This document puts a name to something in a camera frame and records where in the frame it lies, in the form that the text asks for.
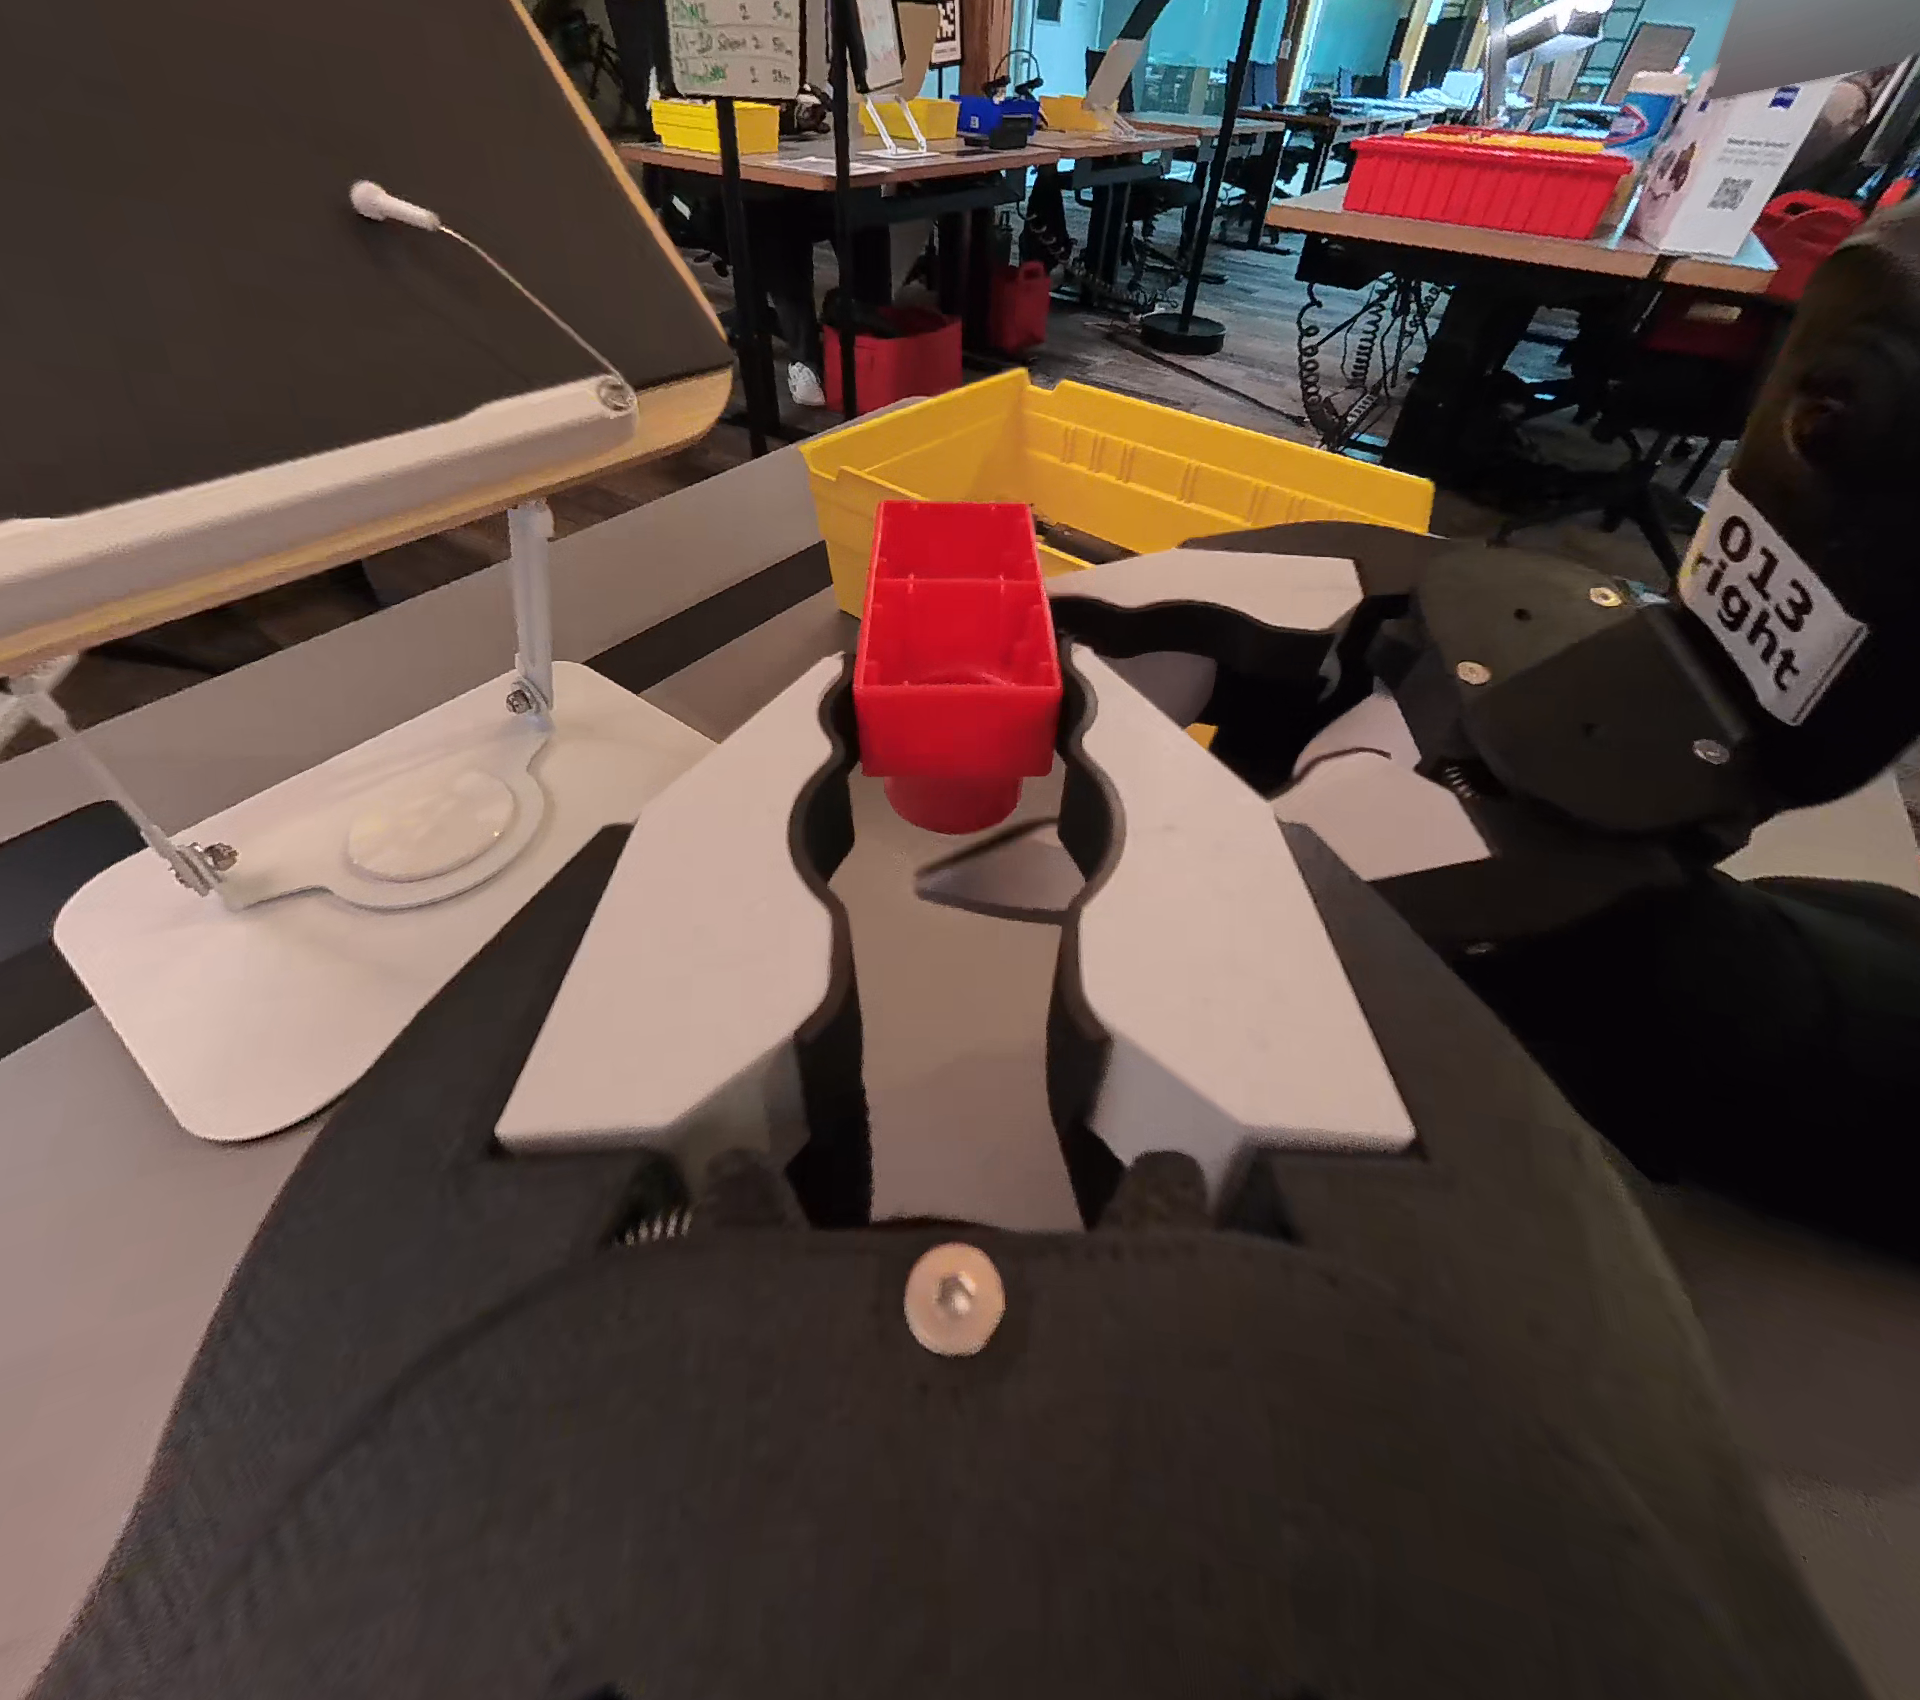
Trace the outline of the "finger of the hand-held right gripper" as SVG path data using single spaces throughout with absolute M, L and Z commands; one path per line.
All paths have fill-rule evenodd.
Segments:
M 1488 864 L 1495 851 L 1468 805 L 1387 753 L 1334 753 L 1269 800 L 1366 883 Z M 916 873 L 916 897 L 996 920 L 1059 923 L 1084 874 L 1054 821 L 1007 829 Z
M 1355 561 L 1264 553 L 1161 553 L 1050 577 L 1059 647 L 1106 663 L 1157 655 L 1213 664 L 1182 725 L 1221 749 L 1304 749 L 1331 716 L 1334 652 L 1364 606 Z

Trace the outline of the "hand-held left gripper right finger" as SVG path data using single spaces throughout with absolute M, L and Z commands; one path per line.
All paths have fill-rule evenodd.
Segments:
M 1081 1222 L 1152 1157 L 1229 1216 L 1271 1154 L 1418 1151 L 1381 1041 L 1271 807 L 1090 649 L 1062 650 L 1059 838 L 1078 877 L 1046 1106 Z

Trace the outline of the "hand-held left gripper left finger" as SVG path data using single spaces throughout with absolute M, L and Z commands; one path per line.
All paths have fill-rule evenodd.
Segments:
M 639 815 L 494 1124 L 639 1149 L 685 1185 L 752 1152 L 822 1229 L 872 1216 L 853 925 L 853 656 L 782 689 Z

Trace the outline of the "yellow plastic bin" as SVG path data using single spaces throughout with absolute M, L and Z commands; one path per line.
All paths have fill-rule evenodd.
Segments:
M 1106 388 L 1036 388 L 1022 370 L 901 403 L 801 452 L 834 601 L 850 617 L 866 605 L 884 504 L 990 513 L 961 537 L 957 558 L 949 538 L 928 540 L 934 583 L 973 584 L 973 605 L 985 608 L 953 656 L 1016 663 L 1011 689 L 990 677 L 973 695 L 988 726 L 964 714 L 961 766 L 992 766 L 1007 729 L 1007 765 L 1048 773 L 1039 753 L 1046 729 L 1016 703 L 1030 695 L 1029 620 L 1042 583 L 1093 571 L 1068 550 L 1072 537 L 1116 548 L 1118 561 L 1189 544 L 1350 561 L 1363 594 L 1381 599 L 1411 597 L 1446 547 L 1429 534 L 1432 487 L 1423 479 Z

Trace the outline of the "red toy block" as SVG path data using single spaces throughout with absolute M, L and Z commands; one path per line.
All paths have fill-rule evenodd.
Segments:
M 853 673 L 860 766 L 924 833 L 990 830 L 1053 773 L 1062 667 L 1033 511 L 876 507 Z

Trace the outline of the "person's right forearm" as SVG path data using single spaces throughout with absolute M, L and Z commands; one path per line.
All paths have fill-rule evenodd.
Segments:
M 1918 899 L 1831 878 L 1745 883 L 1768 931 L 1750 1113 L 1755 1198 L 1918 1257 Z

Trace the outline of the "black floor stand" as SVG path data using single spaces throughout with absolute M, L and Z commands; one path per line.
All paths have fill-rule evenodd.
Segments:
M 1197 305 L 1204 285 L 1213 225 L 1232 156 L 1243 92 L 1259 39 L 1263 9 L 1264 0 L 1246 0 L 1245 5 L 1237 52 L 1229 68 L 1227 94 L 1213 132 L 1213 156 L 1206 169 L 1199 225 L 1189 240 L 1189 267 L 1179 311 L 1155 313 L 1141 320 L 1141 341 L 1150 350 L 1173 359 L 1211 359 L 1221 355 L 1227 342 L 1224 324 L 1199 314 Z

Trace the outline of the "white stand base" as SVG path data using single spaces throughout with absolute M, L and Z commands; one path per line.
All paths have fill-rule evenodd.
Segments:
M 204 894 L 114 802 L 38 829 L 27 897 L 68 985 L 175 1122 L 277 1137 L 353 1088 L 426 1004 L 603 829 L 632 825 L 708 740 L 559 661 L 553 513 L 508 513 L 513 668 L 295 773 L 175 838 Z

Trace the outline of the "wooden work table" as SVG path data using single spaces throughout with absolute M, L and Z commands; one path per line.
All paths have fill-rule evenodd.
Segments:
M 1755 236 L 1735 259 L 1668 256 L 1620 230 L 1576 240 L 1424 222 L 1352 211 L 1346 195 L 1283 199 L 1264 221 L 1302 238 L 1307 286 L 1445 290 L 1382 448 L 1385 467 L 1434 489 L 1484 497 L 1521 474 L 1522 392 L 1509 369 L 1540 316 L 1575 320 L 1575 394 L 1587 399 L 1626 370 L 1668 297 L 1774 313 L 1774 262 Z

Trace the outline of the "red tray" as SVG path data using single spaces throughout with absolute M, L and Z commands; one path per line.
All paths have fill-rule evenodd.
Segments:
M 1350 215 L 1585 242 L 1636 165 L 1600 140 L 1437 126 L 1372 134 L 1345 188 Z

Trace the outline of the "red chair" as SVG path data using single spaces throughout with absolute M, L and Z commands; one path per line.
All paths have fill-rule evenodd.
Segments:
M 1850 199 L 1815 191 L 1778 195 L 1757 222 L 1757 238 L 1774 262 L 1764 290 L 1666 288 L 1642 328 L 1642 349 L 1654 356 L 1720 367 L 1760 362 L 1799 309 L 1815 272 L 1867 221 L 1869 212 Z

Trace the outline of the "white printed box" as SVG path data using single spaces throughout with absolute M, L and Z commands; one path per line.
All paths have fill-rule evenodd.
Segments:
M 1661 255 L 1735 259 L 1838 83 L 1723 94 L 1718 71 L 1707 73 L 1646 152 L 1625 238 Z

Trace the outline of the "long wooden table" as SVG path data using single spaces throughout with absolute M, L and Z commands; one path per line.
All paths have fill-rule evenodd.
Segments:
M 1133 211 L 1152 188 L 1176 185 L 1173 165 L 1199 165 L 1221 138 L 1209 121 L 1120 121 L 1118 131 L 1041 129 L 1022 148 L 986 148 L 967 138 L 933 140 L 927 151 L 889 155 L 876 136 L 860 136 L 841 176 L 830 143 L 782 143 L 769 155 L 740 159 L 745 202 L 829 200 L 853 240 L 846 271 L 859 276 L 853 297 L 880 302 L 878 230 L 928 222 L 934 227 L 934 294 L 944 314 L 962 326 L 962 356 L 971 364 L 1011 367 L 1026 361 L 1022 349 L 995 336 L 995 276 L 999 268 L 996 218 L 1033 209 L 1034 181 L 1059 179 L 1064 200 L 1090 199 L 1093 247 L 1077 250 L 1070 299 L 1120 314 L 1120 259 Z

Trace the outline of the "white desk lamp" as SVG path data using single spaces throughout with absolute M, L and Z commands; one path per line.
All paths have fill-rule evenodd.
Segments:
M 1483 54 L 1479 121 L 1505 129 L 1536 124 L 1573 98 L 1589 57 L 1602 42 L 1616 0 L 1549 0 L 1490 25 Z

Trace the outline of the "wooden board with black mat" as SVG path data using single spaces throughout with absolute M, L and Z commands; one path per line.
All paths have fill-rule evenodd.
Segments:
M 732 391 L 695 274 L 518 0 L 4 0 L 4 525 L 391 438 L 599 370 L 632 446 L 494 513 L 302 548 L 4 641 L 4 671 L 671 457 Z

